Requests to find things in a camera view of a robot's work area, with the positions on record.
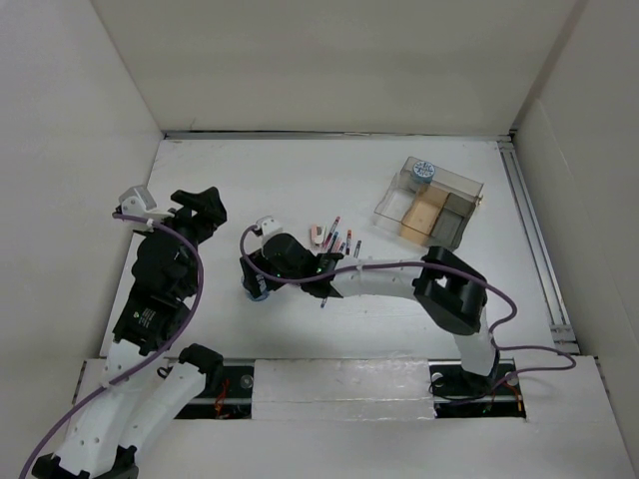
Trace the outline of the pink white stapler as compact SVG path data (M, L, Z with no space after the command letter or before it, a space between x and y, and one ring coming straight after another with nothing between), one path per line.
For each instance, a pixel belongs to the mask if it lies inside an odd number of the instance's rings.
M325 226L312 225L310 228L310 240L312 247L321 248L325 241L325 235Z

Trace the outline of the blue round jar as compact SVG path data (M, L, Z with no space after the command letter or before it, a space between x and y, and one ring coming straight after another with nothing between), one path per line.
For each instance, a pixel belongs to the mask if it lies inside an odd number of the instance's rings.
M270 292L267 288L267 285L263 281L258 281L257 283L250 283L245 278L242 282L245 293L251 301L263 301L267 299L270 295Z
M416 161L410 170L411 178L420 185L429 185L436 174L436 167L428 161Z

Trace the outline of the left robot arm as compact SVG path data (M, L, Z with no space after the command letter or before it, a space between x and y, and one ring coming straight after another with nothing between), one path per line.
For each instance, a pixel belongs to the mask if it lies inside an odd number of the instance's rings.
M222 356L192 344L158 389L145 393L203 297L198 247L227 220L215 187L177 190L171 200L176 207L160 212L143 186L120 196L114 218L135 224L143 240L100 384L51 428L56 433L74 414L80 416L60 447L45 454L42 440L21 477L135 478L140 458L176 415L199 394L212 395L222 386Z

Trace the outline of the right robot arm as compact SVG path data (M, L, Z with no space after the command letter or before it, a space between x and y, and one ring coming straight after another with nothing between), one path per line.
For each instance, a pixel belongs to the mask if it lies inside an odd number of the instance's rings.
M243 287L261 300L286 284L319 299L383 296L418 303L460 354L459 396L485 394L498 378L500 353L492 344L485 277L450 250L432 247L419 259L374 260L342 252L314 253L290 234L264 237L241 251Z

